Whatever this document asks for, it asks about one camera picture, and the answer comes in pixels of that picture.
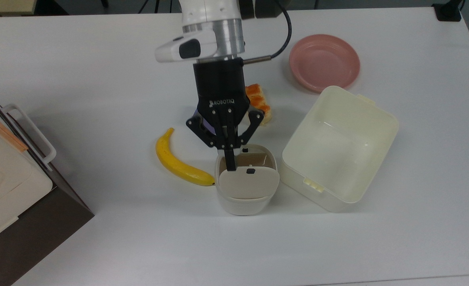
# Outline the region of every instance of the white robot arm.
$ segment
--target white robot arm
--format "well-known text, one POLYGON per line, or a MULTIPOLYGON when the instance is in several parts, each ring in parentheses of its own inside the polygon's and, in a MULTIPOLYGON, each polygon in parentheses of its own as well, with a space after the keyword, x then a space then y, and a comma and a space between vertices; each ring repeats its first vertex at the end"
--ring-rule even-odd
POLYGON ((291 38, 289 15, 278 0, 275 2, 289 28, 284 45, 275 54, 249 60, 238 57, 245 51, 245 42, 237 0, 180 0, 183 35, 155 51, 160 63, 196 60, 198 113, 186 125, 205 144, 224 153, 228 171, 236 170, 236 154, 264 118, 264 112, 251 106, 245 93, 243 65, 271 60, 285 49, 291 38), (249 128, 238 135, 238 125, 247 112, 249 128), (204 127, 204 121, 214 132, 204 127))
POLYGON ((180 0, 183 35, 158 47, 158 62, 236 57, 245 51, 237 0, 180 0))

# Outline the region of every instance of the plastic container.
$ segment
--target plastic container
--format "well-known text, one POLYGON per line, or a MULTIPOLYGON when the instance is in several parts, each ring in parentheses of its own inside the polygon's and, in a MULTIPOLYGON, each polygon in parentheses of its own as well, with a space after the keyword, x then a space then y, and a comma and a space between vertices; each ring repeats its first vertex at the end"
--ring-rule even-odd
POLYGON ((373 101, 327 87, 284 148, 280 179, 341 212, 363 197, 397 131, 397 119, 373 101))
POLYGON ((229 172, 224 156, 217 157, 218 200, 231 214, 257 214, 269 203, 280 182, 275 157, 265 147, 245 145, 236 159, 236 171, 229 172))

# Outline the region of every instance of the bread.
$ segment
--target bread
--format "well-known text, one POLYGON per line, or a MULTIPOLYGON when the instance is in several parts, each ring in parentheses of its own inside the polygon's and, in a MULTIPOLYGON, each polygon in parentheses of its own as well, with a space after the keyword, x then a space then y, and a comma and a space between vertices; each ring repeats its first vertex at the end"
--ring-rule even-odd
POLYGON ((248 87, 245 87, 245 92, 249 97, 250 105, 264 111, 264 119, 261 122, 261 125, 268 123, 268 121, 271 119, 271 108, 266 103, 266 98, 264 97, 261 85, 258 85, 257 83, 254 85, 249 85, 248 87))

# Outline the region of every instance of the white box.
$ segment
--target white box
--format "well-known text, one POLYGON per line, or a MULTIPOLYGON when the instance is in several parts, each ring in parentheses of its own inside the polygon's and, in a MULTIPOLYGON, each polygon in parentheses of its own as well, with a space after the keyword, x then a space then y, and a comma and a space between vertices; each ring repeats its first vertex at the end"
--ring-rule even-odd
POLYGON ((363 197, 397 131, 397 119, 373 101, 327 87, 284 148, 280 179, 340 212, 363 197))

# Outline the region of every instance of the yellow banana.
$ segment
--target yellow banana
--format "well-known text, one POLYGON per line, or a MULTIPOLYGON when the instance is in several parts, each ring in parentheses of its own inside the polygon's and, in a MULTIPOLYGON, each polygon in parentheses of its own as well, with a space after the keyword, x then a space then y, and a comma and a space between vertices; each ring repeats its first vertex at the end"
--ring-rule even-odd
POLYGON ((210 174, 192 167, 176 158, 169 148, 169 138, 171 137, 174 128, 169 128, 167 132, 160 137, 155 144, 155 151, 160 163, 166 167, 167 170, 173 174, 201 186, 212 186, 215 184, 215 179, 210 174))

